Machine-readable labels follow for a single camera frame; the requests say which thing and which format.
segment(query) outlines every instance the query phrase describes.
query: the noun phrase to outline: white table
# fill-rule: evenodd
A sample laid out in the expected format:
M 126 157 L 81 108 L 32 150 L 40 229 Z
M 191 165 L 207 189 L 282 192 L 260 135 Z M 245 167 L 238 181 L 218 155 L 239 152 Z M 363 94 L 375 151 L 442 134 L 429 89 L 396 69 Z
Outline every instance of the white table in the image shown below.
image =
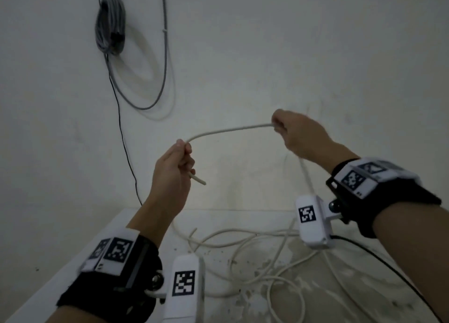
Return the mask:
M 116 227 L 124 226 L 132 218 L 135 209 L 121 211 L 75 258 L 65 265 L 53 278 L 36 292 L 7 323 L 43 323 L 53 313 L 55 303 L 60 294 L 71 284 L 76 277 L 76 269 L 94 249 L 98 240 L 107 235 Z M 250 228 L 256 230 L 275 230 L 287 228 L 293 212 L 290 211 L 229 211 L 229 210 L 185 210 L 177 218 L 182 223 L 180 229 L 190 233 L 198 228 L 195 237 L 202 238 L 213 231 L 230 226 Z M 336 233 L 353 236 L 352 226 L 343 224 L 334 225 Z M 235 240 L 245 234 L 229 233 L 215 237 L 211 242 Z M 270 261 L 280 244 L 281 238 L 262 239 L 258 243 L 250 244 L 243 253 L 236 258 L 233 265 L 235 273 L 242 277 L 254 277 L 257 272 Z M 200 248 L 206 265 L 225 274 L 229 258 L 235 247 L 229 248 Z M 171 268 L 177 255 L 188 252 L 187 243 L 174 234 L 172 229 L 166 234 L 161 248 L 160 257 L 164 268 Z M 298 238 L 291 238 L 281 253 L 275 269 L 308 255 L 311 251 L 305 247 Z M 362 270 L 375 278 L 384 277 L 390 282 L 398 282 L 395 275 L 376 262 L 371 256 L 349 248 L 338 248 L 338 253 L 348 264 Z M 341 260 L 330 256 L 332 264 L 339 270 L 340 277 L 357 299 L 364 303 L 379 322 L 433 322 L 435 319 L 410 290 L 396 285 L 388 285 L 374 278 L 354 271 Z M 320 256 L 285 273 L 287 278 L 300 285 L 306 300 L 305 322 L 371 322 L 344 294 L 341 287 Z M 206 290 L 220 292 L 230 284 L 216 277 L 206 275 Z M 226 299 L 206 298 L 205 322 L 271 322 L 267 312 L 266 283 L 242 287 L 238 296 Z M 299 317 L 300 304 L 297 295 L 284 285 L 276 285 L 272 292 L 273 307 L 279 317 L 285 322 L 296 322 Z M 163 314 L 163 305 L 157 303 L 154 313 L 148 322 L 160 322 Z

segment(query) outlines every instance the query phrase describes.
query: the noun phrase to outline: wrist-mounted device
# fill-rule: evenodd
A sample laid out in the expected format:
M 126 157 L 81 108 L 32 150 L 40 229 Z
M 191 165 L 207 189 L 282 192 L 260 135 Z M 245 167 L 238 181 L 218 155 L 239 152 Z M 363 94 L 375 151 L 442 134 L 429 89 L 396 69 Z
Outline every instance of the wrist-mounted device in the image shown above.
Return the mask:
M 102 239 L 79 269 L 57 306 L 70 305 L 111 323 L 146 322 L 156 299 L 145 291 L 163 284 L 156 245 L 122 228 Z
M 326 185 L 337 197 L 329 210 L 340 212 L 346 223 L 355 221 L 367 238 L 376 237 L 372 228 L 374 219 L 394 203 L 441 204 L 440 198 L 421 186 L 417 174 L 377 158 L 340 163 Z

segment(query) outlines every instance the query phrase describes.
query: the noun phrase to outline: wall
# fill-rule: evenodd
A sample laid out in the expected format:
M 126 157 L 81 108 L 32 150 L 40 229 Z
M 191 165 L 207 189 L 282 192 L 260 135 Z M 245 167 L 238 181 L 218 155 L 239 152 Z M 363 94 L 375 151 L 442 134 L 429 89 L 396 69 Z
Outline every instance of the wall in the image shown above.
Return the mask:
M 123 60 L 148 79 L 163 62 L 161 0 L 124 0 Z M 94 41 L 97 0 L 0 0 L 0 321 L 121 208 L 137 206 L 117 105 Z M 122 100 L 141 197 L 177 138 L 307 112 L 361 155 L 412 169 L 447 201 L 447 0 L 168 0 L 172 69 L 153 111 Z M 188 208 L 290 208 L 306 193 L 270 129 L 194 143 Z M 325 174 L 310 166 L 319 192 Z

